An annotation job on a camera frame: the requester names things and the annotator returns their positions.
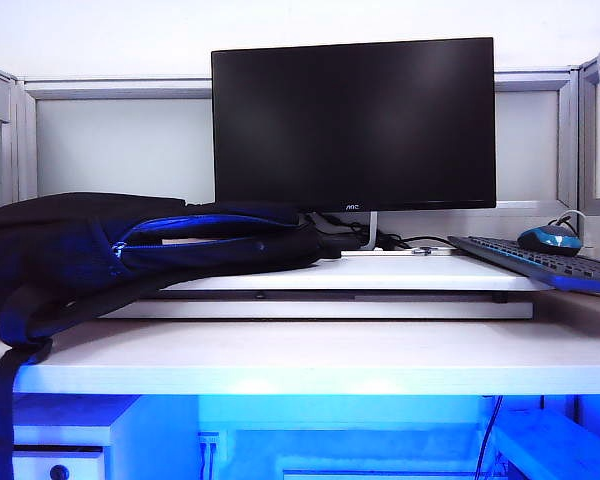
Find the white wall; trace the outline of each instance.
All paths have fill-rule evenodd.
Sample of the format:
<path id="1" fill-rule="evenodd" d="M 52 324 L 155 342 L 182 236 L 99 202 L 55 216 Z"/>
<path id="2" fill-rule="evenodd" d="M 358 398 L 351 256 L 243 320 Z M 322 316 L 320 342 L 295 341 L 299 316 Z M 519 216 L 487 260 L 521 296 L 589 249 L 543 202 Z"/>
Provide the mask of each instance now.
<path id="1" fill-rule="evenodd" d="M 495 38 L 496 67 L 600 49 L 600 0 L 0 0 L 0 68 L 18 76 L 209 76 L 213 49 Z"/>

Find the black monitor screen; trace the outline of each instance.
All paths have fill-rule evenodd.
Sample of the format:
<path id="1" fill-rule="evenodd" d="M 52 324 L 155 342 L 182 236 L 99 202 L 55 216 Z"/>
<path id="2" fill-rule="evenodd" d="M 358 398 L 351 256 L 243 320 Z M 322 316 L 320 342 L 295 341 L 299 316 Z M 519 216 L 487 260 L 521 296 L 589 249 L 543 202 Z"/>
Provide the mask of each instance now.
<path id="1" fill-rule="evenodd" d="M 212 52 L 217 201 L 495 206 L 493 40 Z"/>

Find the blue mouse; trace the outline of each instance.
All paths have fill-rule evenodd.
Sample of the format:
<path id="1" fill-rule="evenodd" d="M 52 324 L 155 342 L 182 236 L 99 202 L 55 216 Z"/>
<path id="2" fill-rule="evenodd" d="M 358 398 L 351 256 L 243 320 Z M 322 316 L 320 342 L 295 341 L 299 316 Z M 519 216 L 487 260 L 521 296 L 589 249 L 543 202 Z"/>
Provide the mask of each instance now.
<path id="1" fill-rule="evenodd" d="M 571 230 L 558 225 L 544 225 L 526 230 L 518 237 L 518 245 L 534 252 L 573 257 L 582 242 Z"/>

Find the black backpack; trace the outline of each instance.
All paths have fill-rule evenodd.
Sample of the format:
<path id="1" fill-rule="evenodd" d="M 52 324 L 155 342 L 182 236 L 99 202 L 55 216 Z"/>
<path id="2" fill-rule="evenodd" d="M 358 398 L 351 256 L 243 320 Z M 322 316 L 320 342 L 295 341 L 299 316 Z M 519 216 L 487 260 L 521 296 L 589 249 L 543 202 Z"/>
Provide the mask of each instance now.
<path id="1" fill-rule="evenodd" d="M 51 337 L 182 281 L 301 268 L 336 253 L 296 211 L 68 193 L 0 208 L 0 480 L 13 479 L 13 383 Z"/>

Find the keyboard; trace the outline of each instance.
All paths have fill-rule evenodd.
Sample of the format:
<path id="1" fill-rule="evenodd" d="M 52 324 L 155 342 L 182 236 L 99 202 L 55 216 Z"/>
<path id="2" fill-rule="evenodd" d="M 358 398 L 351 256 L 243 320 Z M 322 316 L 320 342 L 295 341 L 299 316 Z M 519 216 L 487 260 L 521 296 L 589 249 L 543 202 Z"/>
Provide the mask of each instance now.
<path id="1" fill-rule="evenodd" d="M 600 261 L 526 250 L 513 240 L 448 237 L 457 248 L 559 290 L 600 293 Z"/>

